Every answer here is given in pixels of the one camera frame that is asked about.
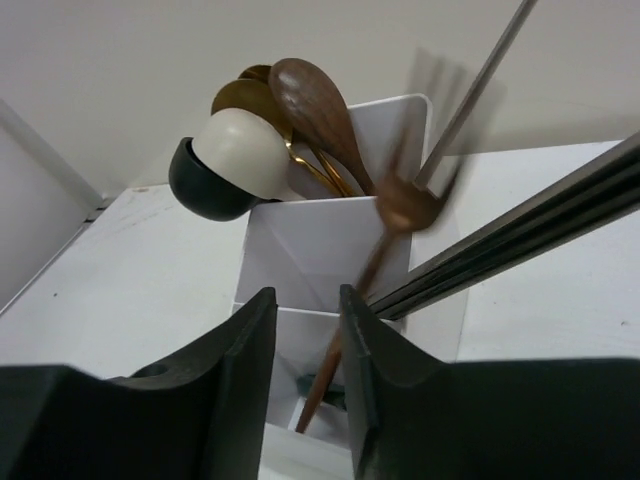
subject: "utensil handle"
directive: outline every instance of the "utensil handle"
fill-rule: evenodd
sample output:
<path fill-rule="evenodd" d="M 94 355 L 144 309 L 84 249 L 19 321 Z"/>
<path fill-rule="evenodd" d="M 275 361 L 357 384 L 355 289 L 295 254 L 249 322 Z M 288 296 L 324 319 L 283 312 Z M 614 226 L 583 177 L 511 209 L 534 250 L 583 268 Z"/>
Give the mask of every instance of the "utensil handle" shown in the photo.
<path fill-rule="evenodd" d="M 393 248 L 397 239 L 398 236 L 396 234 L 387 230 L 376 245 L 371 257 L 369 257 L 367 265 L 360 274 L 358 283 L 356 284 L 356 290 L 363 297 L 365 297 L 366 293 L 371 288 L 373 281 L 380 272 L 380 267 L 384 263 L 385 258 Z M 304 407 L 302 407 L 302 413 L 300 414 L 298 424 L 296 425 L 296 432 L 304 433 L 309 426 L 309 423 L 311 423 L 311 419 L 322 403 L 324 394 L 329 388 L 329 385 L 331 385 L 331 381 L 336 374 L 336 370 L 338 370 L 341 360 L 342 343 L 340 341 L 340 329 L 338 328 L 333 334 L 333 338 L 327 348 L 327 353 L 322 361 L 320 370 L 318 370 L 316 377 L 313 379 L 313 384 L 311 385 L 311 390 L 309 390 L 307 401 L 304 403 Z"/>
<path fill-rule="evenodd" d="M 324 153 L 322 153 L 322 150 L 320 150 L 318 147 L 316 147 L 315 145 L 313 145 L 311 143 L 308 143 L 307 145 L 309 145 L 309 148 L 311 149 L 311 153 L 313 153 L 316 156 L 316 158 L 318 159 L 318 161 L 322 165 L 322 168 L 324 168 L 324 170 L 329 174 L 329 177 L 333 181 L 334 185 L 336 187 L 338 187 L 338 189 L 342 192 L 342 196 L 343 197 L 357 197 L 357 196 L 359 196 L 355 192 L 355 190 L 353 188 L 351 188 L 351 185 L 349 185 L 340 176 L 340 174 L 334 168 L 334 166 L 331 165 L 331 163 L 327 159 L 326 155 Z"/>
<path fill-rule="evenodd" d="M 320 170 L 318 170 L 316 167 L 311 165 L 304 158 L 294 152 L 290 146 L 287 146 L 287 149 L 289 150 L 289 157 L 291 157 L 291 160 L 305 167 L 309 171 L 309 173 L 311 173 L 311 175 L 316 177 L 316 180 L 318 180 L 320 183 L 322 183 L 322 185 L 325 186 L 327 190 L 329 190 L 332 194 L 337 195 L 338 197 L 345 196 L 329 178 L 322 174 Z"/>
<path fill-rule="evenodd" d="M 415 179 L 416 185 L 426 186 L 427 182 L 431 179 L 431 176 L 438 167 L 440 160 L 444 157 L 445 151 L 453 143 L 453 140 L 455 140 L 456 136 L 460 132 L 460 129 L 471 114 L 471 111 L 476 106 L 476 103 L 478 103 L 478 99 L 482 95 L 482 92 L 484 92 L 489 80 L 491 80 L 491 77 L 498 68 L 498 65 L 500 65 L 500 62 L 506 55 L 509 47 L 515 40 L 518 32 L 520 32 L 522 25 L 524 25 L 525 20 L 537 2 L 538 0 L 522 0 L 518 10 L 516 10 L 516 13 L 511 18 L 509 25 L 507 25 L 507 28 L 500 36 L 498 43 L 496 43 L 491 54 L 484 63 L 482 70 L 480 70 L 480 73 L 478 73 L 478 76 L 473 81 L 473 84 L 462 100 L 462 103 L 460 103 L 458 110 L 449 121 L 449 124 L 440 136 L 436 146 L 431 150 L 431 153 L 424 162 L 420 172 L 418 172 Z"/>

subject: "white countertop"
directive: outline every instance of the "white countertop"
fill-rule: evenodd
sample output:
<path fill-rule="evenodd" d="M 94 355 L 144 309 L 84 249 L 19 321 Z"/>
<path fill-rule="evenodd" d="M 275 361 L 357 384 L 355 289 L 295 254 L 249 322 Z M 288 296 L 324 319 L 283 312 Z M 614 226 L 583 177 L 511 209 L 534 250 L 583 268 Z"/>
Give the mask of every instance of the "white countertop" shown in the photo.
<path fill-rule="evenodd" d="M 477 155 L 461 234 L 614 143 Z M 166 185 L 125 191 L 0 317 L 0 364 L 106 378 L 184 346 L 228 317 L 246 223 L 198 218 Z M 471 288 L 458 359 L 639 357 L 639 234 L 635 213 Z"/>

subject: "gold spoon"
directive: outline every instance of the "gold spoon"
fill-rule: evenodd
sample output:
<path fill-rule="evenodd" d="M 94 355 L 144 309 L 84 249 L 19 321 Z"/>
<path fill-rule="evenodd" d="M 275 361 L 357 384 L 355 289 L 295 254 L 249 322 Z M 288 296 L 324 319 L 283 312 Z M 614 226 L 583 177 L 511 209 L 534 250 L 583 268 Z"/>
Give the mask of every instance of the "gold spoon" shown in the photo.
<path fill-rule="evenodd" d="M 305 167 L 327 190 L 334 195 L 342 196 L 342 192 L 329 178 L 325 177 L 317 168 L 308 163 L 293 151 L 292 137 L 293 127 L 280 112 L 278 105 L 271 95 L 271 90 L 258 80 L 243 78 L 228 83 L 216 95 L 211 104 L 213 115 L 226 108 L 241 108 L 257 115 L 269 122 L 282 136 L 289 156 L 293 161 Z"/>
<path fill-rule="evenodd" d="M 251 80 L 258 80 L 265 85 L 269 84 L 269 72 L 271 71 L 271 65 L 252 65 L 251 67 L 246 68 L 240 74 L 238 78 L 247 78 Z M 331 162 L 327 159 L 324 153 L 313 143 L 306 141 L 311 153 L 313 153 L 322 168 L 327 172 L 334 185 L 338 187 L 343 197 L 357 197 L 358 194 L 355 192 L 351 185 L 349 185 L 338 173 L 338 171 L 331 165 Z"/>

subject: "white ceramic scoop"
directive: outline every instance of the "white ceramic scoop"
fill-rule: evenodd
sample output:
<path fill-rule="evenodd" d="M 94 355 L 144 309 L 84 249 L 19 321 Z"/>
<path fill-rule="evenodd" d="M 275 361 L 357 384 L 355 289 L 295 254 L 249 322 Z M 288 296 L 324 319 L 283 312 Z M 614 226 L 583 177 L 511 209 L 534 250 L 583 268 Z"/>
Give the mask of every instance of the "white ceramic scoop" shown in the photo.
<path fill-rule="evenodd" d="M 198 159 L 226 181 L 264 200 L 305 200 L 287 183 L 289 153 L 265 120 L 239 108 L 212 115 L 192 149 Z"/>

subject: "metal rod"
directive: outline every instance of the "metal rod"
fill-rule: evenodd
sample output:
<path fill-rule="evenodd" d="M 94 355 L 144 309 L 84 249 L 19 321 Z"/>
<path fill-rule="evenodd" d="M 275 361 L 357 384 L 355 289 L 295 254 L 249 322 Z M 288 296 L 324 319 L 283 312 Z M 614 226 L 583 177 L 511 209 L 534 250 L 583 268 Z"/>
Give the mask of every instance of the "metal rod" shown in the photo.
<path fill-rule="evenodd" d="M 487 61 L 484 63 L 482 70 L 480 70 L 480 73 L 478 73 L 478 76 L 473 81 L 467 95 L 462 100 L 462 103 L 460 103 L 458 110 L 449 121 L 444 132 L 442 132 L 438 143 L 433 147 L 433 150 L 429 154 L 429 157 L 425 161 L 423 167 L 420 169 L 420 172 L 418 172 L 415 180 L 416 185 L 426 187 L 426 183 L 433 176 L 433 172 L 438 167 L 442 157 L 444 157 L 446 150 L 451 146 L 451 143 L 453 143 L 460 132 L 460 129 L 478 103 L 482 92 L 484 92 L 489 80 L 491 80 L 491 77 L 500 65 L 500 62 L 509 50 L 509 47 L 515 40 L 518 32 L 522 28 L 522 25 L 524 25 L 525 20 L 531 13 L 531 10 L 533 10 L 537 1 L 538 0 L 523 0 L 518 7 L 518 10 L 509 22 L 509 25 L 507 25 L 506 30 L 498 40 L 498 43 L 496 43 L 496 46 L 493 48 L 493 51 L 487 58 Z"/>

